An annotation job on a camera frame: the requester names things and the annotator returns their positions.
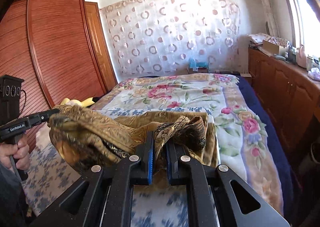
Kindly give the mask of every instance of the triangular cutout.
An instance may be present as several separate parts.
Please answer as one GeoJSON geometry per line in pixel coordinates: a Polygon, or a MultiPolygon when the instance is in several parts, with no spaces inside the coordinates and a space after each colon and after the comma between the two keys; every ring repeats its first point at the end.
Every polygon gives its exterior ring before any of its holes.
{"type": "Polygon", "coordinates": [[[89,182],[83,182],[65,201],[61,203],[60,208],[72,215],[77,215],[88,187],[89,182]]]}
{"type": "Polygon", "coordinates": [[[247,190],[244,189],[236,180],[232,180],[230,184],[236,195],[240,210],[244,215],[258,210],[261,207],[260,203],[254,199],[252,195],[249,194],[247,190]]]}

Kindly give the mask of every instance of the floral bedspread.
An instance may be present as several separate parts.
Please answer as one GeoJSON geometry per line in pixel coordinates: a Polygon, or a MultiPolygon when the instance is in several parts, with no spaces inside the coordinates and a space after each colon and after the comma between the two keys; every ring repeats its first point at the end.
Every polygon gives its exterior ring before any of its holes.
{"type": "MultiPolygon", "coordinates": [[[[247,107],[237,82],[235,76],[218,74],[129,79],[92,109],[111,118],[155,109],[206,111],[216,126],[217,162],[228,165],[283,215],[281,183],[267,147],[266,125],[247,107]]],[[[41,130],[23,186],[37,215],[79,177],[50,143],[48,129],[41,130]]],[[[131,225],[187,227],[185,187],[135,188],[131,225]]]]}

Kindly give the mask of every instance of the bed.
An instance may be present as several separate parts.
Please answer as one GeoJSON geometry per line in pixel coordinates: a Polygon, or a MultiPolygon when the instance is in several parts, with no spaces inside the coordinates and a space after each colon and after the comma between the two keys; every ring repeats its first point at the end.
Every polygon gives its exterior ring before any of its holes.
{"type": "MultiPolygon", "coordinates": [[[[153,110],[206,112],[216,129],[207,163],[228,165],[275,210],[290,218],[296,180],[268,115],[244,78],[191,74],[128,79],[91,108],[111,118],[153,110]]],[[[48,132],[44,126],[37,133],[29,178],[23,184],[36,215],[79,178],[57,153],[48,132]]],[[[188,226],[185,187],[135,187],[131,225],[188,226]]]]}

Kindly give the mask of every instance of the garment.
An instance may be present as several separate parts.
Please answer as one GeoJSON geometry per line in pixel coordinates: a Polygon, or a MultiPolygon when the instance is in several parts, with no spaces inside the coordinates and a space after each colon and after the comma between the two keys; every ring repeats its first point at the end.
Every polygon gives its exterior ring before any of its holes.
{"type": "Polygon", "coordinates": [[[0,163],[0,226],[25,227],[26,198],[13,172],[0,163]]]}
{"type": "Polygon", "coordinates": [[[154,131],[156,170],[164,167],[161,150],[169,139],[184,145],[192,157],[211,165],[213,148],[205,147],[208,140],[209,146],[214,147],[215,134],[213,124],[207,123],[207,113],[159,111],[113,120],[77,105],[56,108],[60,112],[48,122],[50,140],[79,174],[93,165],[110,166],[134,154],[148,131],[154,131]]]}

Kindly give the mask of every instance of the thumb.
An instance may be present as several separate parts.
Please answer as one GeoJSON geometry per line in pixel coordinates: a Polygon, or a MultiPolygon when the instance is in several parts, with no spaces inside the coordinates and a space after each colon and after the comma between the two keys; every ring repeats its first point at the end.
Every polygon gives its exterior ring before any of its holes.
{"type": "Polygon", "coordinates": [[[0,157],[8,157],[10,155],[14,155],[18,151],[17,145],[9,145],[9,144],[1,144],[0,145],[0,157]]]}

